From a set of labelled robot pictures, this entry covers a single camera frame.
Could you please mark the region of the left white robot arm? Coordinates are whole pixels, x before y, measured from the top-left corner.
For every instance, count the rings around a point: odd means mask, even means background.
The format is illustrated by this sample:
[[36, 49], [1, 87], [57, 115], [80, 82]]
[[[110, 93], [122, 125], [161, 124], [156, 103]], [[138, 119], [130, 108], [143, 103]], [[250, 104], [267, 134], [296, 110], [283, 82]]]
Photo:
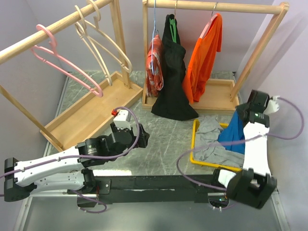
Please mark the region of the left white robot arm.
[[5, 202], [15, 202], [41, 191], [68, 189], [91, 193], [96, 189], [93, 166], [126, 156], [134, 148], [146, 148], [149, 140], [142, 124], [137, 132], [111, 124], [112, 133], [89, 138], [67, 150], [30, 161], [8, 158], [4, 162]]

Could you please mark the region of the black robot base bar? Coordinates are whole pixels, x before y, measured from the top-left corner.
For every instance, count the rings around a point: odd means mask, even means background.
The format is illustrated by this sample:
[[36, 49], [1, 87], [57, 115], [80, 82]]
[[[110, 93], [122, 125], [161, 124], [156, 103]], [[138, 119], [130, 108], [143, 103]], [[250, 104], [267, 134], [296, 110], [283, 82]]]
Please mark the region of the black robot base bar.
[[195, 202], [208, 203], [208, 194], [224, 191], [195, 184], [182, 175], [95, 176], [77, 192], [111, 205], [114, 203]]

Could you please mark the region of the pink plastic hanger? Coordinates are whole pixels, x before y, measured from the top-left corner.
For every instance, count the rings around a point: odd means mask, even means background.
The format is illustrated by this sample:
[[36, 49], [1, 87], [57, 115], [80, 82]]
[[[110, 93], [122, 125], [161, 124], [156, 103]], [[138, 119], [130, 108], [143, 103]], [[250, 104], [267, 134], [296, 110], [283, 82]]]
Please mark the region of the pink plastic hanger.
[[[102, 88], [99, 86], [99, 84], [93, 80], [88, 74], [86, 74], [82, 69], [80, 69], [78, 66], [76, 66], [75, 64], [73, 64], [72, 62], [70, 62], [69, 60], [67, 60], [66, 58], [62, 57], [58, 51], [57, 51], [57, 40], [55, 38], [55, 36], [51, 33], [50, 30], [48, 30], [45, 26], [41, 25], [41, 24], [37, 24], [36, 25], [36, 29], [37, 31], [43, 31], [48, 37], [49, 37], [49, 45], [51, 49], [47, 49], [46, 47], [42, 47], [42, 46], [38, 46], [35, 45], [33, 46], [30, 50], [32, 51], [33, 55], [38, 58], [40, 61], [42, 61], [43, 63], [55, 68], [56, 70], [60, 71], [61, 73], [65, 74], [66, 76], [70, 77], [71, 79], [73, 79], [75, 82], [79, 83], [80, 85], [82, 85], [83, 87], [85, 87], [89, 92], [91, 92], [92, 94], [94, 94], [97, 97], [103, 97], [103, 90]], [[72, 67], [75, 71], [77, 71], [78, 73], [80, 73], [83, 77], [85, 77], [92, 85], [94, 85], [95, 89], [92, 88], [91, 86], [89, 86], [87, 83], [81, 81], [79, 78], [75, 77], [74, 75], [68, 73], [67, 71], [65, 71], [64, 69], [60, 68], [59, 66], [55, 65], [54, 63], [46, 60], [45, 58], [39, 56], [36, 52], [36, 50], [38, 51], [43, 51], [47, 54], [50, 54], [54, 57], [56, 57], [59, 61], [64, 62], [65, 64], [69, 65], [70, 67]]]

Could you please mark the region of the blue tank top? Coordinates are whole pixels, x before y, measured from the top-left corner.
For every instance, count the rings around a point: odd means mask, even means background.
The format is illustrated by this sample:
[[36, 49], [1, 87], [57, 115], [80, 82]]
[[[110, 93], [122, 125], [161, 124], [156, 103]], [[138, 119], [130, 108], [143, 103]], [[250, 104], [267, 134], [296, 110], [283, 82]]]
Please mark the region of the blue tank top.
[[[218, 136], [218, 142], [224, 143], [228, 141], [239, 141], [244, 140], [244, 127], [243, 122], [239, 118], [238, 113], [235, 111], [229, 125], [227, 128], [224, 128], [223, 131]], [[224, 145], [226, 150], [244, 154], [245, 152], [245, 143], [236, 144], [236, 145]]]

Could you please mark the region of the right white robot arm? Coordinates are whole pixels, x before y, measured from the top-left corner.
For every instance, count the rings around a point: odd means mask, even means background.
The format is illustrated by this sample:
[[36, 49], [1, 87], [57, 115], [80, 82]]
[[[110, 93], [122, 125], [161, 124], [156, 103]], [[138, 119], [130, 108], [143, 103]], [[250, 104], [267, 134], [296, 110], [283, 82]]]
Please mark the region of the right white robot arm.
[[236, 202], [261, 209], [277, 186], [268, 165], [267, 137], [269, 114], [277, 111], [270, 96], [252, 90], [248, 101], [236, 107], [231, 122], [220, 134], [221, 144], [229, 151], [243, 154], [244, 163], [238, 172], [218, 167], [211, 179], [212, 189]]

